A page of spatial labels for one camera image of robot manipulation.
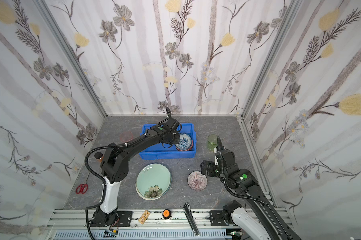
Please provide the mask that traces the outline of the blue white patterned bowl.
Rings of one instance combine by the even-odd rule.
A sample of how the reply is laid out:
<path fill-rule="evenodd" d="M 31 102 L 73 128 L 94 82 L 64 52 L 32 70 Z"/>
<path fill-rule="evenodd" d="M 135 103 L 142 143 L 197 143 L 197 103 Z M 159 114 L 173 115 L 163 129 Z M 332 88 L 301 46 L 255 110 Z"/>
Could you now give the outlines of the blue white patterned bowl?
<path fill-rule="evenodd" d="M 179 135 L 179 143 L 175 145 L 178 151 L 189 151 L 193 146 L 193 139 L 191 135 L 187 133 L 180 133 Z"/>

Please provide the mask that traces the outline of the pink glass small plate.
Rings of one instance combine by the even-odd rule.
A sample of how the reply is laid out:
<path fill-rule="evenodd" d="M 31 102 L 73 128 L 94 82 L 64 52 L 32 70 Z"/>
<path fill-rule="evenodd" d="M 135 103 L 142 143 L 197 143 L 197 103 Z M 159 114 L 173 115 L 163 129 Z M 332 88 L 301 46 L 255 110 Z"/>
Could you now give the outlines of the pink glass small plate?
<path fill-rule="evenodd" d="M 200 171 L 194 171 L 187 178 L 188 185 L 195 191 L 202 191 L 207 186 L 207 178 Z"/>

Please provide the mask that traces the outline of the green floral plate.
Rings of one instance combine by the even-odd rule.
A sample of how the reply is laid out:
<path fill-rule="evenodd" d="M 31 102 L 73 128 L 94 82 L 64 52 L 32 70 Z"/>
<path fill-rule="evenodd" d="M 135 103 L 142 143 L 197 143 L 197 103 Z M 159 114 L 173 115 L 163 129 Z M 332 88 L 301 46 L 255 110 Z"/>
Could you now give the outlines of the green floral plate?
<path fill-rule="evenodd" d="M 144 167 L 138 174 L 135 189 L 138 195 L 148 201 L 161 198 L 171 187 L 169 169 L 158 163 Z"/>

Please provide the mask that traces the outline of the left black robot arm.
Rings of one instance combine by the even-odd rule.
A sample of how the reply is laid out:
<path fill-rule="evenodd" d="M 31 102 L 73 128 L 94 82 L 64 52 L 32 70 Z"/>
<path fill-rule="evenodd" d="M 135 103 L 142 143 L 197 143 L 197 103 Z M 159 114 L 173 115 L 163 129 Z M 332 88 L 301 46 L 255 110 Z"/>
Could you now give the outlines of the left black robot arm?
<path fill-rule="evenodd" d="M 118 193 L 121 182 L 128 175 L 129 161 L 157 144 L 173 146 L 180 142 L 182 125 L 172 117 L 155 124 L 139 137 L 123 144 L 109 144 L 90 150 L 84 159 L 84 164 L 89 173 L 102 181 L 102 195 L 98 204 L 85 208 L 86 227 L 109 227 L 119 220 Z M 94 171 L 89 165 L 91 155 L 99 155 L 105 150 L 100 164 L 101 174 Z"/>

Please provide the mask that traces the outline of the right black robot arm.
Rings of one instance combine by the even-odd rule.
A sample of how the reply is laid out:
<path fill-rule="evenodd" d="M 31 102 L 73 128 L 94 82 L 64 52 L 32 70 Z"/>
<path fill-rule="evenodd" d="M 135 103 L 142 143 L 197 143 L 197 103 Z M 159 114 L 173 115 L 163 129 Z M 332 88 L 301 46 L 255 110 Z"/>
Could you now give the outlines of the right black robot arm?
<path fill-rule="evenodd" d="M 228 224 L 239 226 L 254 240 L 301 239 L 266 198 L 254 175 L 238 167 L 232 151 L 218 149 L 215 161 L 203 161 L 200 168 L 203 175 L 219 178 L 230 195 L 246 200 L 257 217 L 255 220 L 238 201 L 232 201 L 223 207 Z"/>

